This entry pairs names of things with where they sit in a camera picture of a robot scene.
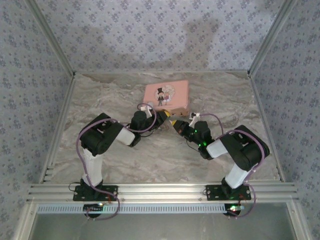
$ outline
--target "aluminum frame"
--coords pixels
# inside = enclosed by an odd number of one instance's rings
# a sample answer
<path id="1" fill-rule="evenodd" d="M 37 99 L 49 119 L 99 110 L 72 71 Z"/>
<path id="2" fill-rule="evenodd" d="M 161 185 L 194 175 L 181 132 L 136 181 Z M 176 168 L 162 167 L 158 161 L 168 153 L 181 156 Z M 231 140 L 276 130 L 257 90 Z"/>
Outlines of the aluminum frame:
<path id="1" fill-rule="evenodd" d="M 271 151 L 272 151 L 272 153 L 274 155 L 274 158 L 275 158 L 276 168 L 278 170 L 278 173 L 279 173 L 279 176 L 280 176 L 280 180 L 285 182 L 286 181 L 286 176 L 285 176 L 284 171 L 282 170 L 282 167 L 281 167 L 281 163 L 280 163 L 280 160 L 279 160 L 279 155 L 278 155 L 278 152 L 277 152 L 277 149 L 276 149 L 276 144 L 275 144 L 275 141 L 274 141 L 274 139 L 272 137 L 272 134 L 271 134 L 271 130 L 270 130 L 270 127 L 269 127 L 269 124 L 268 124 L 267 116 L 265 114 L 264 107 L 263 107 L 261 99 L 259 97 L 259 92 L 258 92 L 256 83 L 255 83 L 255 81 L 252 79 L 252 77 L 250 75 L 248 76 L 248 79 L 250 81 L 250 85 L 251 85 L 251 88 L 252 88 L 252 91 L 253 91 L 253 95 L 254 95 L 254 99 L 255 99 L 256 105 L 258 107 L 258 110 L 259 110 L 261 118 L 262 118 L 262 123 L 263 123 L 264 129 L 266 131 L 266 136 L 267 136 L 267 138 L 269 140 L 269 143 L 271 144 L 270 148 L 271 148 Z"/>
<path id="2" fill-rule="evenodd" d="M 39 183 L 44 183 L 46 181 L 45 178 L 47 174 L 49 174 L 50 171 L 51 173 L 53 171 L 54 164 L 55 164 L 55 156 L 61 141 L 63 130 L 65 128 L 65 123 L 67 119 L 71 98 L 75 89 L 75 83 L 76 83 L 75 76 L 73 76 L 71 78 L 70 84 L 68 86 L 67 92 L 65 94 L 65 97 L 62 103 L 62 111 L 60 112 L 56 127 L 53 132 L 53 138 L 51 140 L 48 154 L 46 156 L 46 159 L 42 168 Z"/>
<path id="3" fill-rule="evenodd" d="M 286 203 L 290 213 L 292 226 L 298 240 L 312 239 L 297 201 L 297 187 L 292 182 L 276 180 L 253 180 L 249 182 L 257 197 L 257 204 Z M 224 204 L 235 201 L 207 201 L 202 191 L 206 185 L 219 184 L 219 182 L 202 183 L 120 183 L 117 184 L 118 197 L 126 205 L 144 204 L 193 204 L 210 205 L 212 203 Z M 73 192 L 68 189 L 68 184 L 34 184 L 30 188 L 27 202 L 22 211 L 15 240 L 27 240 L 31 234 L 33 222 L 39 205 L 62 204 L 64 206 L 77 206 L 84 202 L 74 202 Z M 98 203 L 97 201 L 85 202 L 86 204 Z"/>
<path id="4" fill-rule="evenodd" d="M 279 32 L 281 31 L 282 27 L 285 25 L 287 18 L 289 17 L 292 9 L 296 5 L 298 0 L 285 0 L 280 7 L 279 12 L 276 15 L 276 18 L 269 28 L 257 54 L 255 55 L 251 66 L 248 70 L 250 76 L 255 76 L 259 67 L 263 63 L 268 51 L 274 44 Z"/>
<path id="5" fill-rule="evenodd" d="M 50 44 L 53 52 L 55 53 L 56 57 L 60 61 L 63 69 L 68 73 L 68 75 L 71 77 L 73 76 L 73 70 L 72 67 L 68 61 L 68 58 L 64 54 L 64 51 L 62 50 L 61 46 L 59 45 L 54 32 L 49 27 L 49 24 L 40 10 L 38 4 L 35 0 L 24 0 L 25 4 L 29 8 L 31 14 L 33 15 L 35 21 L 38 23 L 40 29 L 43 32 L 43 35 L 45 36 L 46 40 Z"/>
<path id="6" fill-rule="evenodd" d="M 297 201 L 297 188 L 292 182 L 273 180 L 249 181 L 255 190 L 257 203 L 287 203 Z M 220 182 L 201 183 L 113 183 L 118 186 L 118 197 L 126 204 L 192 204 L 212 203 L 203 194 L 206 185 Z M 31 186 L 27 202 L 36 204 L 98 203 L 100 201 L 73 202 L 74 193 L 68 184 L 34 184 Z M 215 203 L 236 203 L 236 200 L 214 201 Z"/>

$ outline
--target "black cable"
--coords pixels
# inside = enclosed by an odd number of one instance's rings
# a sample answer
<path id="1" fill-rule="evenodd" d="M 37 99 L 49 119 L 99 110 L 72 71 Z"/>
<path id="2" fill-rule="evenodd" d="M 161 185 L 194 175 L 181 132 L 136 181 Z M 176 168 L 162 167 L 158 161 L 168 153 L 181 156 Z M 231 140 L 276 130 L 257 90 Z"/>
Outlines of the black cable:
<path id="1" fill-rule="evenodd" d="M 191 149 L 193 149 L 193 150 L 195 150 L 195 151 L 199 152 L 197 149 L 193 148 L 192 146 L 190 146 L 190 145 L 188 144 L 188 139 L 186 140 L 186 144 L 188 145 L 188 147 L 189 147 L 189 148 L 191 148 Z"/>
<path id="2" fill-rule="evenodd" d="M 146 137 L 151 136 L 153 133 L 154 133 L 154 131 L 152 131 L 149 135 L 146 135 L 146 136 L 142 136 L 142 135 L 141 135 L 141 137 L 142 137 L 142 138 L 146 138 Z"/>
<path id="3" fill-rule="evenodd" d="M 71 184 L 80 184 L 80 182 L 77 182 L 77 181 L 74 181 L 74 182 L 71 182 L 70 184 L 69 184 L 69 186 L 68 186 L 68 189 L 71 191 L 71 192 L 76 192 L 75 190 L 71 190 L 70 189 L 70 186 L 71 186 Z"/>

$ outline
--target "glass panel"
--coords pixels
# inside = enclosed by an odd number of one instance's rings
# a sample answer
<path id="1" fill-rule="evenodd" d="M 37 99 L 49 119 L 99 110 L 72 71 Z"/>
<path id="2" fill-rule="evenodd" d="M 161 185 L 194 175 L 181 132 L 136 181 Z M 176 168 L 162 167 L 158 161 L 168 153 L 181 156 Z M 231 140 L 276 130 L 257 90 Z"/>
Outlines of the glass panel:
<path id="1" fill-rule="evenodd" d="M 286 204 L 258 204 L 244 218 L 223 214 L 119 214 L 88 221 L 82 214 L 38 214 L 29 240 L 293 240 Z"/>

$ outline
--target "cartoon illustration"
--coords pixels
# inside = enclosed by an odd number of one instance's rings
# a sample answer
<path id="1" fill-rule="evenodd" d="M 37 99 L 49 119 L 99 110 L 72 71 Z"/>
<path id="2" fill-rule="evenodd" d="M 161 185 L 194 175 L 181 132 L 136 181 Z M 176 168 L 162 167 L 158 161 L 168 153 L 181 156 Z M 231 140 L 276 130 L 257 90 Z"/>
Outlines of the cartoon illustration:
<path id="1" fill-rule="evenodd" d="M 158 107 L 165 105 L 170 105 L 169 102 L 172 100 L 173 96 L 175 95 L 175 87 L 166 84 L 162 87 L 157 88 L 157 90 L 154 93 L 155 99 L 158 101 Z"/>
<path id="2" fill-rule="evenodd" d="M 158 106 L 162 106 L 162 101 L 164 101 L 165 99 L 164 99 L 164 92 L 162 91 L 162 87 L 159 87 L 158 88 Z"/>
<path id="3" fill-rule="evenodd" d="M 170 102 L 170 92 L 166 91 L 164 94 L 164 102 L 167 105 L 167 102 Z"/>

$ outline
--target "enclosure wall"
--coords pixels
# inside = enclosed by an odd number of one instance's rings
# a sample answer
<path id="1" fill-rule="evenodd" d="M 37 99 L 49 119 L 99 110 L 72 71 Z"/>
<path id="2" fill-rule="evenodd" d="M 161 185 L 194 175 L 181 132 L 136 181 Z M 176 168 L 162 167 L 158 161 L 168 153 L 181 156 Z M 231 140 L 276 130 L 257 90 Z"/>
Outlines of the enclosure wall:
<path id="1" fill-rule="evenodd" d="M 24 1 L 0 1 L 0 239 L 37 183 L 70 78 Z"/>
<path id="2" fill-rule="evenodd" d="M 320 239 L 320 3 L 299 1 L 254 76 L 287 181 Z"/>
<path id="3" fill-rule="evenodd" d="M 74 71 L 247 70 L 282 0 L 37 0 Z"/>

